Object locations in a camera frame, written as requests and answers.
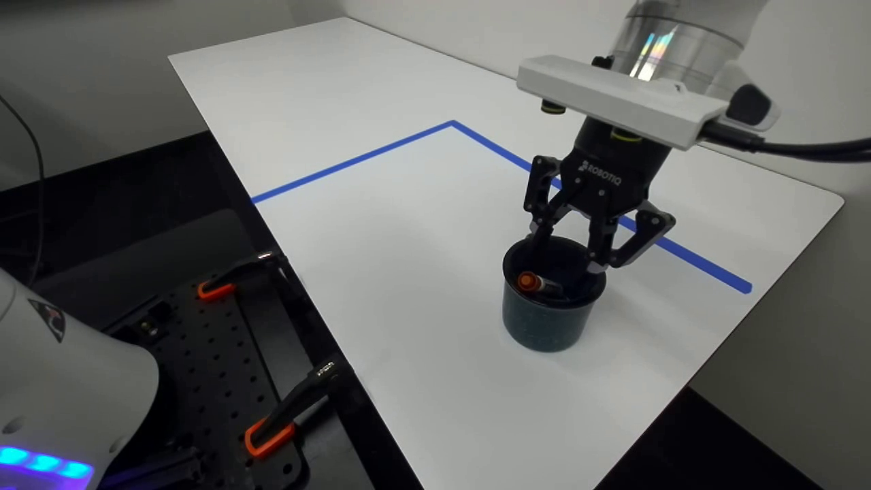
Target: black cable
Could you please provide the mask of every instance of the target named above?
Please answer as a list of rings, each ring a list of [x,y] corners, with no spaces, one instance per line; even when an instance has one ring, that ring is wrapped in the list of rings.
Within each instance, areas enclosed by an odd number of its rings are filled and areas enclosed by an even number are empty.
[[[0,95],[0,103],[8,110],[11,118],[17,118],[17,124],[24,128],[34,152],[35,152],[35,173],[38,173],[38,201],[35,201],[35,260],[27,276],[27,284],[35,284],[35,276],[45,265],[45,248],[46,248],[46,160],[45,160],[45,148],[38,144],[34,128],[27,125],[27,121]]]
[[[831,160],[831,163],[871,163],[871,140],[829,143],[829,144],[770,144],[756,135],[729,128],[721,124],[709,124],[703,128],[703,140],[725,148],[736,148],[744,152],[770,152],[770,156]]]

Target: blue tape line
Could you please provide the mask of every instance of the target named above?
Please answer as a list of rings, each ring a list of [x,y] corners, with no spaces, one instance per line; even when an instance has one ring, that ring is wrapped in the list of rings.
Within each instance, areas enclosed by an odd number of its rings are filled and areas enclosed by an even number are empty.
[[[520,158],[518,152],[495,144],[495,143],[487,140],[486,135],[479,135],[479,132],[475,132],[475,128],[469,128],[469,125],[462,125],[462,124],[458,124],[458,121],[452,121],[450,125],[452,125],[454,132],[467,135],[469,140],[475,140],[476,144],[487,148],[490,152],[507,158],[510,163],[516,163],[516,167],[520,167],[520,169],[525,169],[525,173],[535,169],[525,158]]]
[[[634,220],[626,219],[626,216],[620,219],[620,227],[626,227],[630,233],[637,229]],[[725,286],[740,291],[740,294],[751,294],[751,291],[754,291],[754,284],[750,284],[747,278],[740,278],[740,276],[736,276],[736,272],[729,272],[729,269],[709,263],[705,256],[683,248],[682,243],[675,243],[675,241],[669,241],[669,237],[663,237],[657,246],[664,248],[667,254],[677,256],[682,263],[703,269],[705,276],[721,280]]]
[[[452,128],[452,124],[434,125],[434,128],[419,132],[419,135],[412,135],[412,137],[405,137],[405,140],[400,140],[400,143],[392,143],[392,144],[377,148],[377,151],[371,151],[371,152],[362,152],[362,156],[358,156],[358,158],[352,158],[352,160],[344,160],[344,163],[328,167],[328,169],[321,169],[321,173],[314,173],[314,174],[309,174],[309,177],[302,177],[302,181],[279,186],[279,189],[272,189],[272,192],[266,192],[266,193],[254,196],[252,201],[254,201],[254,205],[269,201],[269,199],[275,199],[275,196],[280,196],[280,193],[290,193],[290,192],[295,192],[295,189],[318,182],[318,181],[324,181],[324,177],[329,177],[329,174],[347,173],[347,169],[352,169],[352,167],[359,167],[359,163],[366,163],[366,160],[374,160],[374,158],[379,158],[379,156],[385,156],[385,152],[400,151],[400,148],[405,148],[405,144],[413,144],[413,143],[419,143],[419,140],[426,140],[426,137],[434,137],[434,135],[438,135],[438,132],[446,132],[446,128]]]
[[[446,121],[446,124],[434,125],[434,128],[428,128],[428,132],[419,132],[419,135],[412,135],[412,137],[398,140],[398,143],[392,143],[392,144],[385,144],[385,148],[379,148],[379,151],[362,152],[362,156],[358,156],[358,158],[352,158],[352,160],[344,160],[344,163],[328,167],[328,169],[321,169],[321,173],[314,173],[314,174],[309,174],[309,177],[302,177],[302,181],[295,181],[295,182],[279,186],[279,189],[272,189],[272,192],[264,192],[264,193],[254,196],[254,205],[264,205],[264,201],[269,201],[269,199],[275,199],[275,196],[280,196],[280,193],[290,193],[290,192],[295,192],[295,189],[318,182],[318,181],[324,181],[324,177],[329,177],[329,174],[347,173],[347,169],[352,169],[352,167],[359,167],[359,163],[366,163],[366,160],[374,160],[374,158],[379,158],[379,156],[385,156],[385,152],[400,151],[400,148],[405,148],[405,144],[413,144],[413,143],[428,140],[428,137],[434,137],[434,135],[438,135],[438,132],[446,132],[446,128],[460,132],[462,137],[475,140],[476,144],[482,144],[482,148],[487,148],[490,152],[501,156],[503,160],[516,163],[518,169],[530,173],[530,163],[528,163],[525,158],[520,158],[518,152],[501,148],[498,143],[482,137],[479,132],[475,132],[475,128],[469,128],[469,125],[462,125],[462,124],[458,124],[458,121]],[[630,233],[637,229],[631,219],[620,219],[620,227],[626,227]],[[682,263],[703,269],[705,276],[717,278],[720,284],[740,291],[740,294],[751,294],[751,291],[754,291],[754,284],[750,284],[747,278],[740,278],[740,276],[736,276],[736,272],[729,272],[729,269],[709,263],[705,256],[683,248],[682,243],[675,243],[675,241],[669,241],[669,237],[663,237],[657,246],[660,246],[663,252],[677,256]]]

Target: orange object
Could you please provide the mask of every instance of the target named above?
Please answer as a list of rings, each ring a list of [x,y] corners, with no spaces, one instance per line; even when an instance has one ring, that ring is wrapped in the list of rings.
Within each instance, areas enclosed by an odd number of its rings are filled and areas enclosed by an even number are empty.
[[[537,294],[537,291],[545,288],[545,278],[525,269],[525,272],[518,276],[518,288],[522,294]]]
[[[201,303],[222,303],[231,294],[238,294],[235,284],[222,284],[217,288],[207,288],[207,284],[196,286],[196,299],[201,299]]]
[[[286,426],[284,430],[279,430],[269,441],[264,441],[262,448],[254,445],[256,430],[264,426],[266,419],[258,419],[256,426],[252,426],[245,430],[245,452],[254,460],[266,460],[272,452],[279,452],[284,445],[290,445],[298,437],[298,426]]]

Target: white tabletop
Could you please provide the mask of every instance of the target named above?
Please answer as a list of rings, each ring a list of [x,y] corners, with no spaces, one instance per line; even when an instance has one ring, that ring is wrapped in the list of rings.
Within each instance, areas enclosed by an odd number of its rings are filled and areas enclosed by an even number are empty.
[[[577,116],[352,19],[173,62],[426,487],[603,483],[842,208],[673,152],[654,205],[677,229],[537,354],[501,325],[501,260],[525,160],[567,156]],[[585,243],[584,219],[562,234]]]

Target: screw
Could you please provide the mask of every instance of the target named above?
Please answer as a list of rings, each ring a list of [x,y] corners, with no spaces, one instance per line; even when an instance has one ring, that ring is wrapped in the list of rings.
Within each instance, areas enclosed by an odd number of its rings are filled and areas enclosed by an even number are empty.
[[[5,426],[2,426],[2,437],[15,437],[15,434],[20,434],[20,430],[23,430],[23,423],[24,423],[23,416],[17,416],[17,419],[5,423]]]

